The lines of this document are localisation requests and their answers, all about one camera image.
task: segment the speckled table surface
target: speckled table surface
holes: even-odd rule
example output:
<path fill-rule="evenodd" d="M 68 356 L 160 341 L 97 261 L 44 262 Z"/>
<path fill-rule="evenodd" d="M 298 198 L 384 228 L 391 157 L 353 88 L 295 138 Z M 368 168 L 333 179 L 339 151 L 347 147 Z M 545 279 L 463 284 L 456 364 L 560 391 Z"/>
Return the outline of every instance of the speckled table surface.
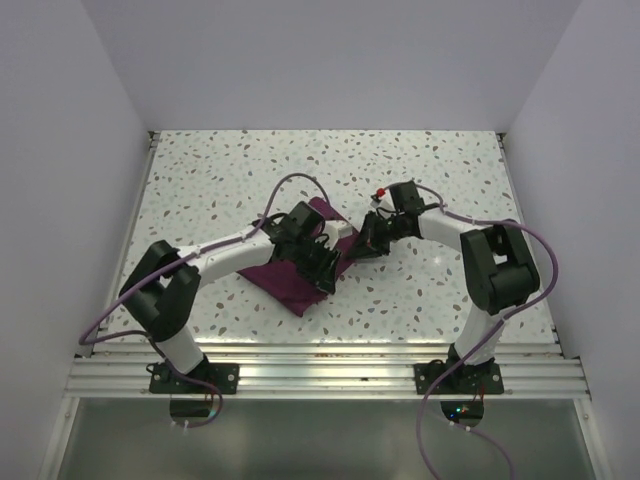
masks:
<path fill-rule="evenodd" d="M 518 218 L 493 132 L 164 131 L 151 166 L 122 281 L 148 246 L 229 235 L 257 218 L 275 183 L 291 172 L 314 175 L 334 207 L 356 227 L 380 186 L 416 179 L 439 191 L 453 211 L 475 218 Z M 276 211 L 319 195 L 296 179 Z M 234 343 L 451 343 L 469 309 L 459 255 L 417 239 L 389 257 L 351 267 L 337 293 L 303 318 L 238 275 L 202 289 L 190 328 L 199 341 Z M 110 332 L 135 327 L 123 309 Z M 136 337 L 120 341 L 139 342 Z M 502 341 L 553 343 L 546 303 L 514 317 Z"/>

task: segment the gray wall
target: gray wall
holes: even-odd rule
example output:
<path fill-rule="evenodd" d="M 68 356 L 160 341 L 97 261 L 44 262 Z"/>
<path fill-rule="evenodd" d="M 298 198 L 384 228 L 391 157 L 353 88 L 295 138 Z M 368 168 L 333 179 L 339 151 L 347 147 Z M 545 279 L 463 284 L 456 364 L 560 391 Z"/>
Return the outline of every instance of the gray wall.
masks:
<path fill-rule="evenodd" d="M 560 257 L 563 345 L 619 478 L 640 478 L 640 3 L 583 1 L 507 146 L 525 218 Z"/>
<path fill-rule="evenodd" d="M 34 478 L 146 132 L 78 0 L 0 6 L 0 469 Z"/>
<path fill-rule="evenodd" d="M 83 0 L 150 128 L 505 131 L 579 0 Z"/>

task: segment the wall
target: wall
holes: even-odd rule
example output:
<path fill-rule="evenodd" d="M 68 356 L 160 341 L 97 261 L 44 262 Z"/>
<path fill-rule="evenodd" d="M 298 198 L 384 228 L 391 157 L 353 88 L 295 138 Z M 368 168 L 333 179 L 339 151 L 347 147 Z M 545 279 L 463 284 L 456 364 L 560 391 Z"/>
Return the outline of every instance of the wall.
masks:
<path fill-rule="evenodd" d="M 584 0 L 507 135 L 525 218 L 561 261 L 560 338 L 582 356 L 620 479 L 640 477 L 638 52 L 637 1 Z"/>
<path fill-rule="evenodd" d="M 35 478 L 146 132 L 77 0 L 0 6 L 0 465 Z"/>
<path fill-rule="evenodd" d="M 83 0 L 150 128 L 506 131 L 579 0 Z"/>

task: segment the metal frame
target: metal frame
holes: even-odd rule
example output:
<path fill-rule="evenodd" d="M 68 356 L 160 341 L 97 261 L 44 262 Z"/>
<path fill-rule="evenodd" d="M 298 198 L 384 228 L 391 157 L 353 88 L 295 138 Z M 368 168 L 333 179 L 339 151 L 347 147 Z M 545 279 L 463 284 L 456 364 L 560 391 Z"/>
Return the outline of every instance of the metal frame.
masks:
<path fill-rule="evenodd" d="M 107 303 L 116 295 L 158 138 L 159 133 L 155 132 Z M 501 142 L 499 144 L 507 168 L 506 156 Z M 511 183 L 508 168 L 507 174 Z M 517 197 L 515 201 L 522 218 Z M 232 398 L 417 401 L 421 396 L 415 391 L 413 364 L 445 359 L 449 345 L 210 343 L 201 347 L 212 362 L 240 364 L 238 393 Z M 90 358 L 75 359 L 40 480 L 58 477 L 80 399 L 165 397 L 152 396 L 147 390 L 149 375 L 145 367 L 157 359 L 155 352 L 143 342 L 101 344 L 94 348 Z M 499 344 L 496 360 L 501 366 L 506 390 L 499 397 L 501 400 L 574 400 L 596 478 L 611 479 L 611 469 L 592 420 L 589 390 L 580 361 L 565 359 L 557 343 Z M 458 398 L 466 397 L 434 396 L 432 400 Z"/>

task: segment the maroon cloth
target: maroon cloth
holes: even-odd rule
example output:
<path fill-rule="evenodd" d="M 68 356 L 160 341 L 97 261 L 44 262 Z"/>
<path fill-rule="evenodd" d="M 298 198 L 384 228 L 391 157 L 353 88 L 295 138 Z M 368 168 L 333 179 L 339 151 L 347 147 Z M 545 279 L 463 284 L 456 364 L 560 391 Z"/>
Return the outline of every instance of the maroon cloth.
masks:
<path fill-rule="evenodd" d="M 309 205 L 315 208 L 325 220 L 344 220 L 344 217 L 321 198 L 312 198 L 309 201 Z M 336 247 L 341 252 L 346 253 L 357 236 L 358 232 L 354 229 L 353 234 L 340 239 Z M 338 261 L 337 274 L 341 275 L 353 263 L 352 260 L 346 259 L 346 255 L 342 255 Z M 328 296 L 300 277 L 296 273 L 296 266 L 289 261 L 251 267 L 238 273 L 251 283 L 262 288 L 299 317 L 311 305 L 324 300 Z"/>

